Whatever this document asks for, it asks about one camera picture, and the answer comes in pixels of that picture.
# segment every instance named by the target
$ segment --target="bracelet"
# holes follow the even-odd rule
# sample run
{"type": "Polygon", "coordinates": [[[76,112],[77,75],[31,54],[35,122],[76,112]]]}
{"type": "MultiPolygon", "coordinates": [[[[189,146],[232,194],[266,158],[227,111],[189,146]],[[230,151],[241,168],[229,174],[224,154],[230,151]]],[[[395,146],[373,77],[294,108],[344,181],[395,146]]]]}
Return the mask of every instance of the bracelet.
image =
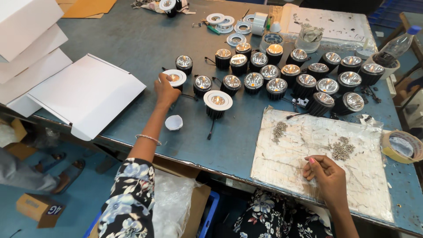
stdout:
{"type": "Polygon", "coordinates": [[[155,141],[155,142],[157,142],[157,146],[161,146],[162,145],[162,143],[160,142],[160,141],[158,141],[158,140],[156,140],[156,139],[154,139],[153,137],[151,137],[151,136],[146,136],[146,135],[143,135],[143,134],[139,134],[139,135],[136,135],[135,136],[135,138],[140,138],[140,137],[145,137],[145,138],[148,138],[148,139],[150,139],[150,140],[153,140],[153,141],[155,141]]]}

